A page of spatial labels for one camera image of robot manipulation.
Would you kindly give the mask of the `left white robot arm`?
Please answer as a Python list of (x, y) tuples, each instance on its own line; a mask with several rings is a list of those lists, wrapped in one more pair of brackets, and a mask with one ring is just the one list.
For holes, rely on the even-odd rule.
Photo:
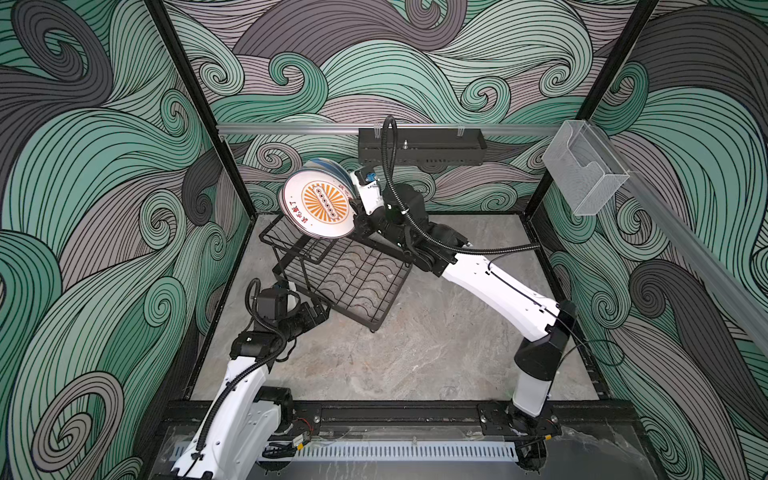
[(245, 479), (259, 462), (295, 457), (311, 441), (314, 424), (295, 412), (289, 390), (265, 385), (291, 340), (325, 322), (330, 309), (302, 302), (285, 313), (250, 313), (257, 328), (240, 333), (216, 398), (191, 441), (154, 479)]

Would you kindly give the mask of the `sunburst pattern plate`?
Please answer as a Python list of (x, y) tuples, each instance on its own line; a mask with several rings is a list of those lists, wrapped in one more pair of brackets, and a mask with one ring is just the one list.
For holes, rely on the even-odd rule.
[(305, 235), (321, 239), (338, 239), (353, 232), (353, 198), (343, 181), (312, 169), (291, 175), (278, 194), (285, 217)]

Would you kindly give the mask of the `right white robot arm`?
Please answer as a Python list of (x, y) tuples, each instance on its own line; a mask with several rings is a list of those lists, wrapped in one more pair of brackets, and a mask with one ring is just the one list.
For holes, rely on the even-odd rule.
[(356, 187), (355, 232), (376, 233), (397, 246), (406, 262), (456, 284), (511, 323), (523, 336), (514, 356), (520, 373), (512, 404), (541, 415), (570, 338), (573, 309), (540, 294), (467, 247), (453, 228), (429, 220), (420, 193), (407, 184), (382, 190), (375, 180)]

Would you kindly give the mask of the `blue striped plate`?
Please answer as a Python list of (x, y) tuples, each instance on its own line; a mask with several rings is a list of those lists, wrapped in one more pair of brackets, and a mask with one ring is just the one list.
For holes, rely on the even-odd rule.
[(334, 175), (344, 181), (351, 180), (349, 173), (338, 162), (330, 159), (312, 158), (304, 164), (304, 167), (306, 169), (326, 171), (327, 173)]

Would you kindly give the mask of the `black dish rack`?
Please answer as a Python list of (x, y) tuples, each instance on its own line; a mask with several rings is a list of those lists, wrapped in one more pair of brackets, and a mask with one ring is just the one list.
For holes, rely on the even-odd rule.
[(372, 241), (319, 239), (301, 233), (284, 216), (259, 234), (277, 263), (275, 277), (376, 332), (394, 305), (411, 266)]

